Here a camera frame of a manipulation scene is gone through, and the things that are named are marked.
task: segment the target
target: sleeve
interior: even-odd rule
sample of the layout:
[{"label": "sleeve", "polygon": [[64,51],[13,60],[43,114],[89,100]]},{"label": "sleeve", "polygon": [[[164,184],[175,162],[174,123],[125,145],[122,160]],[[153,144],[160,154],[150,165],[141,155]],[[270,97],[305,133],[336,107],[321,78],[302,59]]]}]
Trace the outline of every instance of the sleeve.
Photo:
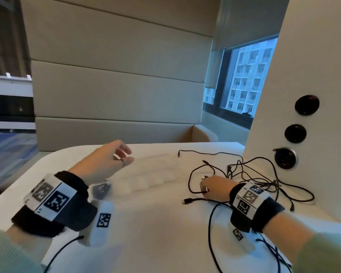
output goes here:
[{"label": "sleeve", "polygon": [[292,269],[293,273],[341,273],[341,234],[316,234],[303,246]]},{"label": "sleeve", "polygon": [[43,269],[0,231],[0,273],[43,273]]}]

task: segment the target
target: hand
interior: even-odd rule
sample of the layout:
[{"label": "hand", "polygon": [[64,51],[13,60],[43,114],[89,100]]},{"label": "hand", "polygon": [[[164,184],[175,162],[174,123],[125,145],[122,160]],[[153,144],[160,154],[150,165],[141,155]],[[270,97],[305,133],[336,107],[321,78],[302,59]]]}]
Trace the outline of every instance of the hand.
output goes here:
[{"label": "hand", "polygon": [[123,141],[116,140],[99,147],[68,171],[76,174],[88,186],[100,183],[123,168],[122,161],[114,154],[123,159],[127,166],[134,162],[134,157],[126,156],[131,153],[131,149]]},{"label": "hand", "polygon": [[230,201],[230,191],[234,188],[238,183],[234,180],[213,175],[204,179],[200,183],[201,191],[206,191],[207,193],[203,194],[203,197],[206,199],[212,199],[219,202],[227,202]]}]

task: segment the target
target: black circular socket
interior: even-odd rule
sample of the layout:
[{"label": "black circular socket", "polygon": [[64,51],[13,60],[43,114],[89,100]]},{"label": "black circular socket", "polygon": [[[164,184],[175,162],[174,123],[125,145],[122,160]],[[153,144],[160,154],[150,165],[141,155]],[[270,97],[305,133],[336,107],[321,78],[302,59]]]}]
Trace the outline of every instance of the black circular socket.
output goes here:
[{"label": "black circular socket", "polygon": [[320,100],[314,95],[305,95],[299,98],[294,105],[295,110],[302,116],[314,114],[320,107]]},{"label": "black circular socket", "polygon": [[289,142],[299,144],[306,138],[307,130],[300,124],[292,124],[285,129],[284,136]]},{"label": "black circular socket", "polygon": [[275,163],[281,169],[289,170],[293,169],[297,165],[298,158],[293,150],[286,147],[281,147],[273,149],[273,151],[275,151]]}]

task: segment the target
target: building window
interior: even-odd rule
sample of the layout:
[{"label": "building window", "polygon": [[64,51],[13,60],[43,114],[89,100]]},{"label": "building window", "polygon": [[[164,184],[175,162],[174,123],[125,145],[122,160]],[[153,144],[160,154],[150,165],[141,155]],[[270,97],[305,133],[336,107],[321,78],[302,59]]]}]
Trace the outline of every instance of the building window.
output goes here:
[{"label": "building window", "polygon": [[250,128],[276,44],[277,38],[271,38],[226,49],[216,90],[205,90],[204,110]]}]

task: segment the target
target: wrist-mounted device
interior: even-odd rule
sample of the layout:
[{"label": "wrist-mounted device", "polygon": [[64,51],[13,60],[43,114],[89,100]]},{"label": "wrist-mounted device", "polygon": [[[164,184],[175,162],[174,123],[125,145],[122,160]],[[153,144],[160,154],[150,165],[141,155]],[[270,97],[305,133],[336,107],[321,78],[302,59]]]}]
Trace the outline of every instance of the wrist-mounted device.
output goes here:
[{"label": "wrist-mounted device", "polygon": [[262,233],[265,225],[284,211],[268,192],[251,182],[240,183],[231,190],[230,205],[233,209],[230,222],[246,233],[250,229]]},{"label": "wrist-mounted device", "polygon": [[61,171],[47,174],[24,198],[24,206],[12,222],[23,231],[42,237],[55,237],[64,227],[80,231],[97,214],[90,204],[88,186],[75,174]]}]

